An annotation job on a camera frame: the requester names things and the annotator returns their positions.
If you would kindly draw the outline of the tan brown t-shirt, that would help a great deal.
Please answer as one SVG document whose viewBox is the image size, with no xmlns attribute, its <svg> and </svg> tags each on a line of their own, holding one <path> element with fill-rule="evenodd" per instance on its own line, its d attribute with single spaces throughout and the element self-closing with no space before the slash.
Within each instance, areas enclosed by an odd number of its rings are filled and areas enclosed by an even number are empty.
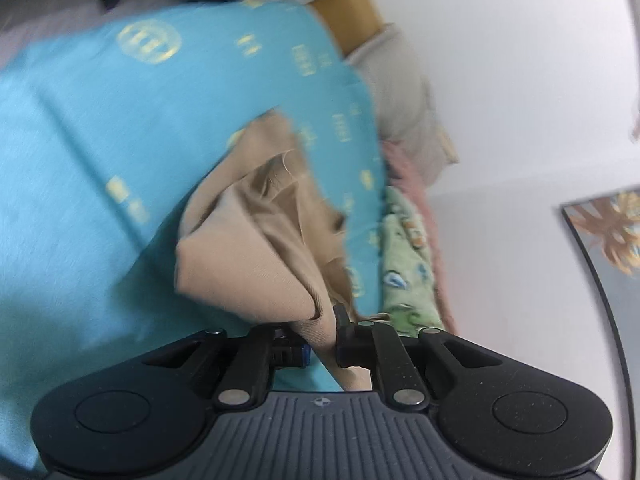
<svg viewBox="0 0 640 480">
<path fill-rule="evenodd" d="M 340 367 L 334 306 L 355 307 L 346 219 L 321 194 L 298 137 L 276 110 L 250 122 L 190 196 L 178 229 L 175 290 L 254 324 L 284 323 L 347 391 L 368 390 L 360 365 Z"/>
</svg>

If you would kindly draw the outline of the green cartoon fleece blanket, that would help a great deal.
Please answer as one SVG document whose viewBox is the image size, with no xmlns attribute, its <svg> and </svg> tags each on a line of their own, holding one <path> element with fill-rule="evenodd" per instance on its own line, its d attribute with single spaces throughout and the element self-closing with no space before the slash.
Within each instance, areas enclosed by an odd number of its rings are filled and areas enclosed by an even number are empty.
<svg viewBox="0 0 640 480">
<path fill-rule="evenodd" d="M 382 311 L 401 336 L 445 327 L 436 299 L 431 248 L 419 211 L 401 190 L 385 189 L 382 232 Z"/>
</svg>

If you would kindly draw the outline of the pink fluffy blanket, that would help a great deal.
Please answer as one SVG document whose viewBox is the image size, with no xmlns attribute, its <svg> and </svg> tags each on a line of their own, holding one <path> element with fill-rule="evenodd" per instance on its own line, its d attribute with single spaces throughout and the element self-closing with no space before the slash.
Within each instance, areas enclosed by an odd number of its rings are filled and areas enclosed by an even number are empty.
<svg viewBox="0 0 640 480">
<path fill-rule="evenodd" d="M 437 223 L 434 212 L 427 200 L 426 186 L 416 166 L 396 144 L 382 142 L 382 151 L 387 165 L 388 182 L 404 194 L 420 214 L 426 227 L 426 239 L 432 256 L 432 270 L 435 278 L 435 302 L 445 330 L 457 335 L 458 326 L 450 308 L 444 260 L 439 247 Z"/>
</svg>

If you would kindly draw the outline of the teal smiley bed sheet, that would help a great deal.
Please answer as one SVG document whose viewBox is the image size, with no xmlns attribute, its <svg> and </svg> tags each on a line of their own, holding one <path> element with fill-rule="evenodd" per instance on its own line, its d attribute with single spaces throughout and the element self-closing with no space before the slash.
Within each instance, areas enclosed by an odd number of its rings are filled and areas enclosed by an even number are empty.
<svg viewBox="0 0 640 480">
<path fill-rule="evenodd" d="M 1 467 L 38 478 L 37 401 L 204 330 L 174 291 L 178 222 L 242 128 L 280 110 L 347 217 L 358 310 L 378 312 L 384 164 L 370 94 L 296 2 L 186 4 L 24 50 L 1 73 Z"/>
</svg>

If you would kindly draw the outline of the grey pillow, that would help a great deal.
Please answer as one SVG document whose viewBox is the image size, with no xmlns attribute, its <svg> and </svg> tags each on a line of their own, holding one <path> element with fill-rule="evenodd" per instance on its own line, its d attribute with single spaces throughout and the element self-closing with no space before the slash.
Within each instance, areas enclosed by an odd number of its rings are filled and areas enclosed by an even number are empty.
<svg viewBox="0 0 640 480">
<path fill-rule="evenodd" d="M 433 185 L 447 167 L 459 162 L 418 56 L 397 25 L 384 25 L 347 62 L 370 90 L 378 136 L 401 149 L 425 186 Z"/>
</svg>

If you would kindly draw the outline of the framed leaf wall picture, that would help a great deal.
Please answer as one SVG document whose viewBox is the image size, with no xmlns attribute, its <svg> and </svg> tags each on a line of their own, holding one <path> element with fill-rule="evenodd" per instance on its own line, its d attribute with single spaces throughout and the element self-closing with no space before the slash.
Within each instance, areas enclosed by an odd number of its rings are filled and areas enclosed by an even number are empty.
<svg viewBox="0 0 640 480">
<path fill-rule="evenodd" d="M 629 414 L 632 470 L 639 472 L 639 190 L 569 203 L 561 214 L 575 237 L 612 327 Z"/>
</svg>

